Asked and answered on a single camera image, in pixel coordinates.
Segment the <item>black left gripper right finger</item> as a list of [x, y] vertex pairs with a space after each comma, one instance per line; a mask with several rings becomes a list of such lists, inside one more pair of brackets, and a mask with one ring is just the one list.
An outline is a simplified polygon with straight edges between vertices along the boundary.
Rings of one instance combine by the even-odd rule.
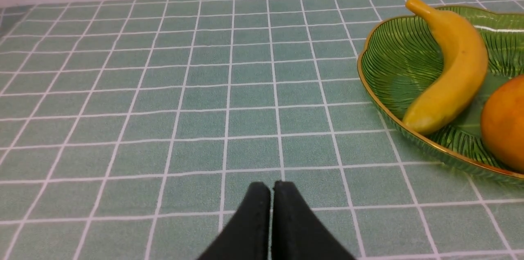
[[273, 197], [273, 260], [354, 260], [323, 225], [290, 181], [276, 181]]

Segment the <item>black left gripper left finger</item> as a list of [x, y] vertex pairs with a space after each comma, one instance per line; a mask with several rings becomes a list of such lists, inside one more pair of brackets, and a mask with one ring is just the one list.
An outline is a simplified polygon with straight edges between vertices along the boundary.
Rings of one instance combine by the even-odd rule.
[[271, 194], [251, 182], [234, 215], [199, 260], [267, 260]]

